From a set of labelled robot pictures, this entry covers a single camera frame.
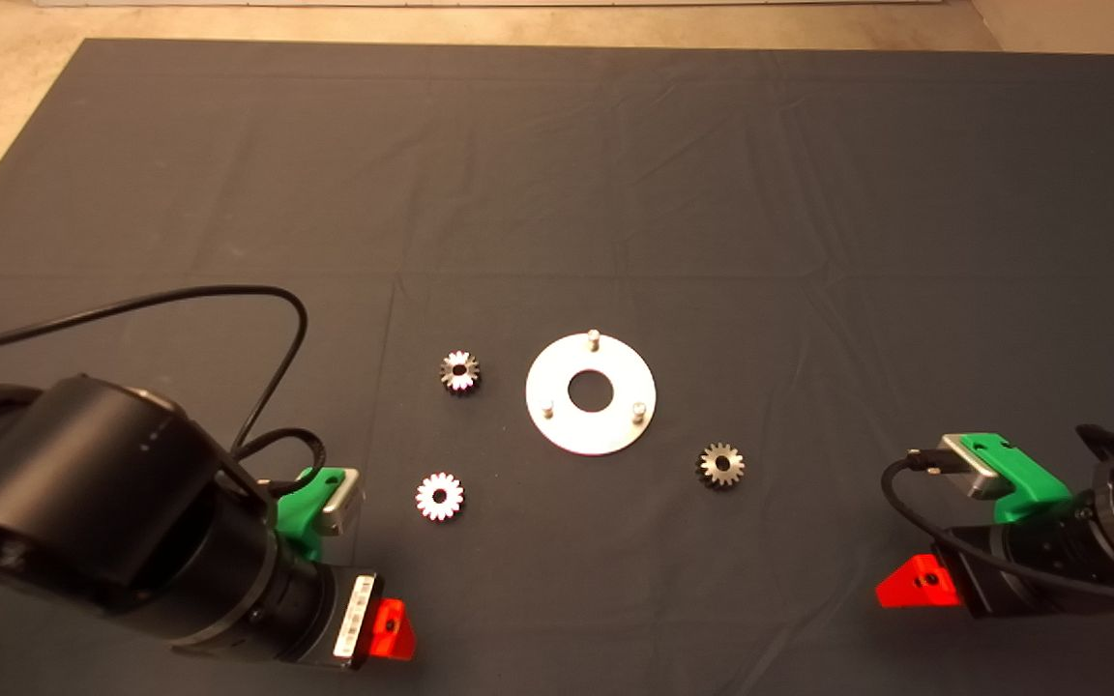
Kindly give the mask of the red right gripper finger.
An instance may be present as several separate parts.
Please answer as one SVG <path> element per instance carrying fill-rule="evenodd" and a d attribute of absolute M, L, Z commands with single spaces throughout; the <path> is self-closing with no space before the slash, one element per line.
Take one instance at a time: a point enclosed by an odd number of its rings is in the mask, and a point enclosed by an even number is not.
<path fill-rule="evenodd" d="M 934 553 L 916 553 L 874 587 L 885 608 L 958 607 L 962 598 L 952 577 Z"/>

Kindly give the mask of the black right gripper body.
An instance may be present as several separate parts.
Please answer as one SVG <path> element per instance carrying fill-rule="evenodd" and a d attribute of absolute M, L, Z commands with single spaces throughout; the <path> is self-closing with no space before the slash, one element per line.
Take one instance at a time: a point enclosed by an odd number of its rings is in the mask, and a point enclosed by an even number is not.
<path fill-rule="evenodd" d="M 956 526 L 948 535 L 995 558 L 1008 559 L 1001 526 Z M 973 618 L 1015 616 L 1015 590 L 1007 574 L 941 541 L 934 541 L 934 555 L 950 574 L 956 594 Z"/>

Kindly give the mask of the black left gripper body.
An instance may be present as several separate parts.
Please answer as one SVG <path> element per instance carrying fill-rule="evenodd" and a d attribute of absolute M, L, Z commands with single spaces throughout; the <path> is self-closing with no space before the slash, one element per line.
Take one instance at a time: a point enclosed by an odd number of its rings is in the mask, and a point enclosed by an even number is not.
<path fill-rule="evenodd" d="M 358 670 L 368 660 L 374 617 L 384 580 L 374 569 L 317 566 L 321 604 L 306 647 L 309 668 Z"/>

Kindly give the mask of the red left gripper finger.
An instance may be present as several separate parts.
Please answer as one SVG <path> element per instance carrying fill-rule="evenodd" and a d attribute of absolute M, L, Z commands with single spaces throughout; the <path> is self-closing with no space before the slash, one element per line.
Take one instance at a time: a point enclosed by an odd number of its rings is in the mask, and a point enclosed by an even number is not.
<path fill-rule="evenodd" d="M 398 598 L 381 598 L 377 602 L 370 638 L 368 656 L 372 659 L 414 659 L 416 633 L 408 617 L 405 602 Z"/>

